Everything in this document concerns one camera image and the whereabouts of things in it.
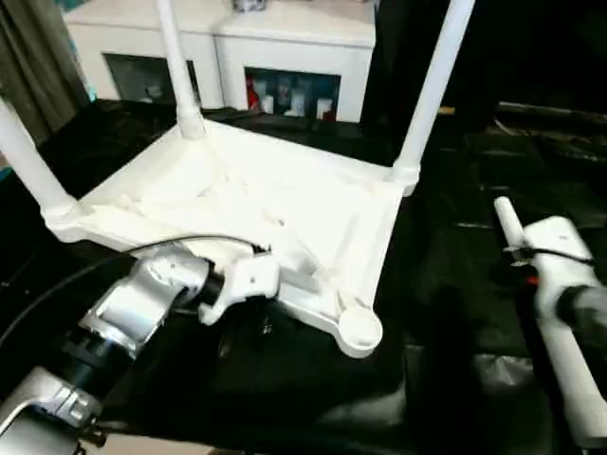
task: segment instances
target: black surface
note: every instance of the black surface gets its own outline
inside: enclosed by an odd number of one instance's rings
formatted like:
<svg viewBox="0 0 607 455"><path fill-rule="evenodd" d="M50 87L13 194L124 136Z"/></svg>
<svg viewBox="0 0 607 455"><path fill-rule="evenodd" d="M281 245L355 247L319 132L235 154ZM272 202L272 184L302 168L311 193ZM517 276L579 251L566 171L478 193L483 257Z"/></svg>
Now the black surface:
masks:
<svg viewBox="0 0 607 455"><path fill-rule="evenodd" d="M405 134L448 5L381 1L364 121ZM499 101L606 114L606 33L604 2L478 0L442 105L468 131L492 124Z"/></svg>
<svg viewBox="0 0 607 455"><path fill-rule="evenodd" d="M213 116L380 164L390 164L399 146L354 125ZM170 108L99 101L43 155L82 196L173 118ZM525 223L571 217L604 280L607 209L595 179L604 173L587 166L530 138L461 137L439 120L421 183L396 221L376 301L384 339L373 355L350 359L331 337L259 301L211 328L175 316L111 394L101 424L267 453L576 453L528 296L517 293L501 254L492 199L510 196ZM0 287L2 330L44 289L108 253L56 241L15 178L0 183L0 207L0 281L9 282ZM52 339L128 266L116 261L66 289L21 327L0 351L10 366L2 368L1 395L40 361L23 340Z"/></svg>

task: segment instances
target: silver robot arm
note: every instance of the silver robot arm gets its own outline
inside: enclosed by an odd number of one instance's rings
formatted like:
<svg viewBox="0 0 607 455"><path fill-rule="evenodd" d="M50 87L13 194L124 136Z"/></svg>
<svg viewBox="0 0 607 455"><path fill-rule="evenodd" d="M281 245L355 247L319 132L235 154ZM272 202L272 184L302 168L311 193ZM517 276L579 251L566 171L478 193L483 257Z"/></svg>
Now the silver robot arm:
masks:
<svg viewBox="0 0 607 455"><path fill-rule="evenodd" d="M222 274L210 261L170 245L138 261L65 335L0 406L0 455L82 453L78 437L99 417L124 376L177 302L216 323L235 303L274 299L288 315L333 336L341 350L365 357L382 327L371 308L334 287L281 268L271 254L240 259Z"/></svg>

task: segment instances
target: red object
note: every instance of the red object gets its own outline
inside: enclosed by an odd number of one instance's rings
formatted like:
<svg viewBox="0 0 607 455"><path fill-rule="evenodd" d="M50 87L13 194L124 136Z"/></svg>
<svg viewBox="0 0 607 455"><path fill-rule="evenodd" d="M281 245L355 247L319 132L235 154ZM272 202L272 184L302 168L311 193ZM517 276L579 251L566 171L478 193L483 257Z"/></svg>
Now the red object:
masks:
<svg viewBox="0 0 607 455"><path fill-rule="evenodd" d="M337 118L337 115L335 114L335 111L333 109L331 109L330 111L326 111L324 114L322 114L323 120L335 121L336 118Z"/></svg>
<svg viewBox="0 0 607 455"><path fill-rule="evenodd" d="M259 109L259 96L253 90L253 79L247 78L248 109Z"/></svg>

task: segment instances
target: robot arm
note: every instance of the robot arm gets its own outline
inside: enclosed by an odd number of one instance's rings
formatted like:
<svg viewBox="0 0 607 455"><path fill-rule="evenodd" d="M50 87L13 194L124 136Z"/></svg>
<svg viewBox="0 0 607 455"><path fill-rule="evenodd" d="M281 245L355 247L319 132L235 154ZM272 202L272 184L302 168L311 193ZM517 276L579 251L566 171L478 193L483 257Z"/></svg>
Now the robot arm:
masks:
<svg viewBox="0 0 607 455"><path fill-rule="evenodd" d="M138 261L65 335L0 406L0 455L71 455L107 394L137 360L176 302L197 305L203 324L251 297L275 299L291 317L331 334L352 357L370 354L381 323L370 308L331 287L281 269L271 254L224 270L180 246Z"/></svg>
<svg viewBox="0 0 607 455"><path fill-rule="evenodd" d="M552 216L522 227L507 198L496 199L495 208L509 249L515 257L530 252L527 256L539 273L536 322L572 436L581 447L605 447L607 403L574 336L575 330L601 341L607 334L607 292L595 275L592 255L566 218Z"/></svg>

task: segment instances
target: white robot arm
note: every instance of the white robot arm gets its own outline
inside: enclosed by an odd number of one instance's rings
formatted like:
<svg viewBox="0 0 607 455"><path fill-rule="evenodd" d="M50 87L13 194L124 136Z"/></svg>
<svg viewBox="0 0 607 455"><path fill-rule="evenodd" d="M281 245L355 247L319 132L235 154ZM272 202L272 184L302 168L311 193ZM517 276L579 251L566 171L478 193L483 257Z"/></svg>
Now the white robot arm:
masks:
<svg viewBox="0 0 607 455"><path fill-rule="evenodd" d="M592 254L571 221L552 216L523 228L505 197L495 200L509 249L522 253L539 273L537 324L563 397L563 411L576 443L607 446L607 403L579 348L574 330L592 325L607 334L607 293L592 267Z"/></svg>

